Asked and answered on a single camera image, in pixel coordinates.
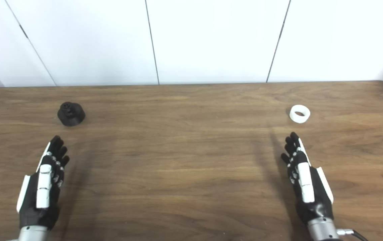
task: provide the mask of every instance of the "white plastic ring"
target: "white plastic ring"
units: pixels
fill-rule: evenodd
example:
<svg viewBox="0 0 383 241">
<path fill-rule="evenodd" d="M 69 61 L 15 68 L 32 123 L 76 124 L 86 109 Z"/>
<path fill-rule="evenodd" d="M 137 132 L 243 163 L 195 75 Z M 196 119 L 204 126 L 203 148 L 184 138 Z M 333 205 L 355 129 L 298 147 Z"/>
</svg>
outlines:
<svg viewBox="0 0 383 241">
<path fill-rule="evenodd" d="M 293 120 L 293 122 L 304 123 L 309 119 L 309 116 L 311 116 L 311 111 L 308 109 L 308 107 L 304 105 L 295 105 L 291 107 L 290 118 Z"/>
</svg>

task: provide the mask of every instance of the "black knob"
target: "black knob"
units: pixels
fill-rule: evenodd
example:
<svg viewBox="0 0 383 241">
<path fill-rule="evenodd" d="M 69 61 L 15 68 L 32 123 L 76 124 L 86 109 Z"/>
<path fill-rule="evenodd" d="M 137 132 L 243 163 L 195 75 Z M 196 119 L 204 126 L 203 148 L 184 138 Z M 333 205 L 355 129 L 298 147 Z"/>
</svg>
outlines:
<svg viewBox="0 0 383 241">
<path fill-rule="evenodd" d="M 78 103 L 65 102 L 60 106 L 58 118 L 63 125 L 73 127 L 80 124 L 84 120 L 85 113 L 81 105 Z"/>
</svg>

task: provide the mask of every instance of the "black robotic glove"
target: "black robotic glove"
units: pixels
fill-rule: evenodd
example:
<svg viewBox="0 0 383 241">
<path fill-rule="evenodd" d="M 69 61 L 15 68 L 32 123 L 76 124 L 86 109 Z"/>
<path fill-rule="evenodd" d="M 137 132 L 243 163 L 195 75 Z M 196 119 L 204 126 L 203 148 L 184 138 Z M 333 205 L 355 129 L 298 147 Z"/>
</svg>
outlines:
<svg viewBox="0 0 383 241">
<path fill-rule="evenodd" d="M 44 226 L 52 229 L 59 217 L 58 199 L 64 180 L 64 167 L 69 162 L 67 148 L 59 136 L 47 145 L 37 171 L 26 175 L 17 202 L 20 228 Z"/>
<path fill-rule="evenodd" d="M 288 177 L 296 194 L 296 211 L 300 219 L 306 224 L 315 218 L 333 220 L 333 194 L 322 168 L 311 166 L 305 147 L 295 132 L 285 142 L 288 155 L 283 153 L 281 158 L 288 167 Z"/>
</svg>

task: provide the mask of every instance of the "white cabinet door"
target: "white cabinet door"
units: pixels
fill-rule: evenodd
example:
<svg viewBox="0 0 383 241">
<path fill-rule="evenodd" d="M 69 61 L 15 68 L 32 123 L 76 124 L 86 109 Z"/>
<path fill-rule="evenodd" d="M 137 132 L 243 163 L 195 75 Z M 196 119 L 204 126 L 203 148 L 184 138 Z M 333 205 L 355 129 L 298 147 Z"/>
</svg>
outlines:
<svg viewBox="0 0 383 241">
<path fill-rule="evenodd" d="M 54 86 L 13 13 L 0 0 L 0 86 Z"/>
<path fill-rule="evenodd" d="M 147 0 L 160 84 L 266 82 L 288 0 Z"/>
<path fill-rule="evenodd" d="M 57 85 L 157 84 L 145 0 L 8 0 Z"/>
<path fill-rule="evenodd" d="M 383 80 L 383 1 L 292 0 L 269 82 Z"/>
</svg>

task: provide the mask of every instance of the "wood grain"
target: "wood grain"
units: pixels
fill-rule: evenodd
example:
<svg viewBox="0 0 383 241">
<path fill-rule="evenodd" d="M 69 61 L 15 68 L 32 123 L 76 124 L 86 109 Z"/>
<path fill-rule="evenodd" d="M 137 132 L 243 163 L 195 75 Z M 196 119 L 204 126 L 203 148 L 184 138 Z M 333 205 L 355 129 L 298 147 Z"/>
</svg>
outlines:
<svg viewBox="0 0 383 241">
<path fill-rule="evenodd" d="M 65 101 L 83 123 L 61 125 Z M 279 158 L 291 131 L 324 167 L 336 226 L 383 240 L 383 82 L 0 88 L 0 241 L 56 134 L 71 161 L 51 240 L 309 240 Z"/>
</svg>

